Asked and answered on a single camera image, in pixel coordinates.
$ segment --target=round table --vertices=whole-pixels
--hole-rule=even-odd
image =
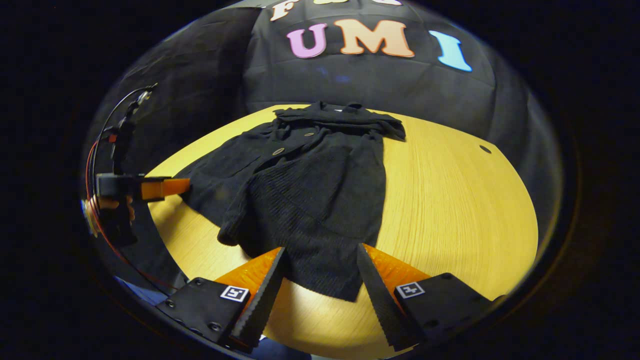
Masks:
[[[149,172],[174,176],[235,135],[271,122],[278,105],[223,126]],[[384,138],[387,193],[376,248],[436,276],[450,272],[493,300],[533,264],[538,228],[522,180],[491,143],[404,115],[406,141]],[[219,227],[178,195],[149,203],[158,231],[189,278],[215,280],[247,262],[239,246],[217,241]],[[371,360],[397,354],[387,345],[364,285],[356,302],[314,293],[284,279],[264,335],[310,354]]]

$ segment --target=black cardigan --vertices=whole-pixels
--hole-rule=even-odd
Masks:
[[[235,136],[176,177],[185,203],[221,227],[218,240],[251,257],[287,248],[287,277],[355,301],[362,280],[356,246],[375,246],[385,198],[382,136],[402,123],[351,103],[276,110],[277,118]]]

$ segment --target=black cable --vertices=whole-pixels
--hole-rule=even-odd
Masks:
[[[151,85],[151,86],[145,86],[143,88],[137,88],[135,90],[133,90],[132,92],[128,93],[125,97],[122,98],[122,100],[120,100],[118,102],[118,104],[116,104],[116,106],[113,107],[113,109],[111,110],[111,113],[109,113],[109,116],[107,116],[107,119],[105,119],[104,124],[102,125],[102,129],[100,130],[100,133],[98,133],[98,137],[96,137],[96,144],[95,144],[95,149],[93,150],[93,156],[91,158],[91,196],[95,195],[95,187],[96,187],[96,181],[95,181],[95,157],[96,154],[98,153],[98,146],[100,146],[100,140],[102,138],[102,134],[104,134],[104,130],[105,128],[107,128],[107,124],[109,123],[109,120],[111,119],[111,117],[113,116],[113,114],[115,113],[115,111],[118,109],[118,107],[131,95],[135,94],[136,92],[139,91],[145,91],[145,90],[151,90],[155,87],[155,85]]]
[[[129,258],[127,258],[127,256],[120,251],[120,255],[125,258],[125,260],[127,260],[127,262],[129,263],[129,265],[131,265],[131,267],[133,268],[133,270],[135,270],[138,274],[140,274],[140,276],[142,276],[142,278],[144,280],[146,280],[149,284],[151,284],[151,286],[153,286],[154,288],[156,288],[157,291],[160,291],[162,294],[164,294],[166,297],[169,297],[169,294],[167,294],[166,292],[164,292],[164,290],[162,290],[161,288],[158,287],[158,285],[156,285],[153,281],[151,281],[151,279],[149,279],[147,277],[146,274],[144,274],[142,271],[138,270],[138,268],[133,265],[133,263],[131,262],[131,260],[129,260]]]
[[[113,109],[111,110],[111,113],[109,113],[109,116],[107,116],[107,119],[105,119],[103,125],[102,125],[102,129],[100,130],[100,133],[98,133],[98,136],[96,137],[95,140],[95,148],[93,149],[93,153],[91,153],[91,158],[90,158],[90,162],[89,162],[89,167],[90,167],[90,178],[89,178],[89,183],[90,183],[90,197],[93,197],[94,195],[96,195],[96,177],[95,177],[95,159],[96,159],[96,154],[98,153],[98,146],[100,144],[100,141],[102,140],[102,134],[104,134],[104,130],[107,127],[107,124],[109,123],[109,120],[111,119],[111,117],[113,116],[113,114],[115,113],[115,111],[118,109],[118,107],[131,95],[135,94],[136,92],[140,92],[140,91],[147,91],[147,90],[153,90],[156,86],[152,85],[152,86],[145,86],[143,88],[137,88],[135,90],[133,90],[132,92],[128,93],[125,97],[123,97],[118,104],[116,104],[116,106],[113,107]],[[94,209],[94,212],[96,212],[96,214],[94,214],[94,216],[99,217],[100,215],[100,209],[99,206],[96,207],[96,209]],[[158,287],[158,285],[156,285],[153,281],[151,281],[151,279],[149,279],[147,277],[146,274],[144,274],[141,270],[139,270],[137,267],[135,267],[133,265],[133,263],[129,260],[129,258],[127,258],[127,256],[122,252],[122,251],[118,251],[120,253],[120,256],[122,256],[126,262],[138,273],[140,274],[140,276],[142,276],[142,278],[144,280],[146,280],[147,282],[149,282],[151,284],[151,286],[153,286],[157,291],[160,291],[162,294],[164,294],[165,296],[169,297],[169,294],[167,294],[167,292],[163,291],[160,287]]]

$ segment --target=black cloth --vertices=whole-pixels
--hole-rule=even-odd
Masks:
[[[518,171],[533,201],[542,240],[554,224],[563,184],[550,119],[522,77],[495,49],[419,2],[401,2],[402,6],[370,0],[328,5],[298,1],[276,21],[271,21],[273,11],[263,11],[247,48],[243,81],[248,112],[314,99],[328,103],[349,99],[369,109],[428,120],[482,138],[496,145]],[[402,22],[415,56],[391,56],[381,49],[372,53],[366,48],[362,54],[342,54],[344,36],[334,25],[341,19],[356,19],[371,30],[381,20]],[[326,49],[313,58],[298,58],[287,34],[304,29],[305,46],[312,47],[315,40],[309,27],[321,23],[328,25]],[[472,71],[440,62],[442,47],[429,31],[458,39]]]
[[[375,246],[382,219],[382,137],[403,140],[404,127],[355,103],[275,113],[180,171],[192,184],[182,198],[220,242],[253,258],[287,247],[291,281],[355,301],[357,245]]]

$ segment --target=orange letter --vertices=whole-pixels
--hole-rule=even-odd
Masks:
[[[280,4],[273,5],[273,16],[271,17],[271,21],[287,16],[287,10],[293,9],[293,3],[297,3],[298,1],[299,0],[286,0]]]
[[[364,49],[358,46],[358,40],[370,52],[376,53],[384,40],[383,53],[405,58],[413,58],[415,56],[415,53],[409,49],[409,45],[404,38],[406,25],[402,22],[380,20],[374,31],[369,30],[369,28],[355,19],[338,20],[334,24],[342,28],[342,36],[344,37],[344,47],[340,49],[342,54],[364,53]]]

